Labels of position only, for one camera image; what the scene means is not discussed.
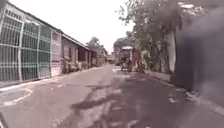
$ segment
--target gray wall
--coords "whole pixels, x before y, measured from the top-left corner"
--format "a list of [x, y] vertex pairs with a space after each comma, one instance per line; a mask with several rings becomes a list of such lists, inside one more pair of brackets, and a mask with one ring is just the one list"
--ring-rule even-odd
[[176, 83], [224, 106], [224, 8], [194, 22], [177, 41]]

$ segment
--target sidewalk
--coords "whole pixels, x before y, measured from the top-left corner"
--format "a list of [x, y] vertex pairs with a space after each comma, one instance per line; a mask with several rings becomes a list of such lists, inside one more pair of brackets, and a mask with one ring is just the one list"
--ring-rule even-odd
[[80, 73], [86, 73], [88, 71], [93, 71], [93, 70], [96, 70], [96, 69], [99, 69], [99, 68], [102, 68], [102, 67], [90, 68], [88, 70], [73, 72], [73, 73], [70, 73], [70, 74], [62, 74], [60, 76], [46, 78], [46, 79], [42, 79], [42, 80], [38, 80], [38, 81], [31, 81], [31, 82], [26, 82], [26, 83], [12, 84], [12, 85], [9, 85], [9, 86], [0, 87], [0, 93], [15, 90], [15, 89], [19, 89], [19, 88], [23, 88], [23, 87], [26, 87], [26, 86], [29, 86], [30, 88], [32, 88], [32, 87], [34, 87], [36, 85], [39, 85], [39, 84], [46, 84], [46, 83], [50, 83], [50, 82], [59, 81], [59, 80], [62, 80], [66, 77], [69, 77], [69, 76], [79, 75]]

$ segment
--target street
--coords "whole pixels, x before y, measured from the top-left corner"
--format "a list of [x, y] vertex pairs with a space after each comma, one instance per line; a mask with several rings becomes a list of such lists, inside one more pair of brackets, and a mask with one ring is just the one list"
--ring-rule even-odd
[[221, 128], [224, 116], [181, 89], [115, 66], [1, 93], [8, 128]]

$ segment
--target house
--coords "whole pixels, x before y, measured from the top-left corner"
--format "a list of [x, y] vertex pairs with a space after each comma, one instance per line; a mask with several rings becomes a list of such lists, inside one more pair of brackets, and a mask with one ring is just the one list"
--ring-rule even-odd
[[90, 49], [34, 15], [7, 2], [0, 19], [0, 87], [58, 76], [61, 58], [90, 67]]

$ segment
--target roof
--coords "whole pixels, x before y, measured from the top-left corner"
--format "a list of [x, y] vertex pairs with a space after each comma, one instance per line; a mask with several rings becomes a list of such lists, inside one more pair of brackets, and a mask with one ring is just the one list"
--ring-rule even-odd
[[91, 51], [91, 49], [89, 49], [87, 46], [85, 46], [84, 44], [80, 43], [78, 40], [76, 40], [76, 39], [70, 37], [69, 35], [66, 35], [65, 33], [63, 33], [63, 37], [69, 39], [70, 41], [72, 41], [72, 42], [74, 42], [75, 44], [77, 44], [77, 45], [83, 47], [84, 49]]
[[32, 14], [30, 14], [30, 13], [28, 13], [28, 12], [26, 12], [26, 11], [20, 9], [20, 8], [18, 8], [17, 6], [15, 6], [14, 4], [12, 4], [12, 3], [10, 3], [10, 2], [7, 2], [7, 4], [9, 4], [10, 6], [16, 8], [17, 10], [19, 10], [19, 11], [25, 13], [26, 15], [28, 15], [28, 16], [34, 18], [35, 20], [39, 21], [40, 23], [44, 24], [45, 26], [48, 26], [48, 27], [54, 29], [55, 31], [61, 33], [64, 37], [66, 37], [67, 39], [71, 40], [71, 41], [74, 42], [75, 44], [77, 44], [77, 45], [83, 47], [83, 48], [86, 49], [86, 50], [91, 51], [91, 50], [90, 50], [88, 47], [86, 47], [84, 44], [80, 43], [78, 40], [72, 38], [71, 36], [65, 34], [62, 30], [60, 30], [60, 29], [58, 29], [58, 28], [52, 26], [51, 24], [49, 24], [49, 23], [47, 23], [47, 22], [41, 20], [40, 18], [38, 18], [38, 17], [36, 17], [36, 16], [34, 16], [34, 15], [32, 15]]
[[56, 27], [54, 27], [54, 26], [50, 25], [49, 23], [47, 23], [47, 22], [45, 22], [45, 21], [41, 20], [40, 18], [38, 18], [38, 17], [34, 16], [33, 14], [30, 14], [29, 12], [26, 12], [26, 11], [24, 11], [24, 10], [22, 10], [22, 9], [18, 8], [18, 7], [17, 7], [17, 6], [15, 6], [14, 4], [12, 4], [12, 3], [10, 3], [10, 2], [7, 2], [7, 4], [9, 4], [10, 6], [12, 6], [12, 7], [16, 8], [17, 10], [19, 10], [19, 11], [21, 11], [21, 12], [25, 13], [26, 15], [28, 15], [28, 16], [30, 16], [30, 17], [32, 17], [32, 18], [34, 18], [35, 20], [37, 20], [37, 21], [41, 22], [42, 24], [44, 24], [44, 25], [46, 25], [46, 26], [48, 26], [48, 27], [50, 27], [50, 28], [53, 28], [54, 30], [56, 30], [56, 31], [58, 31], [58, 32], [60, 32], [60, 33], [63, 33], [60, 29], [58, 29], [58, 28], [56, 28]]

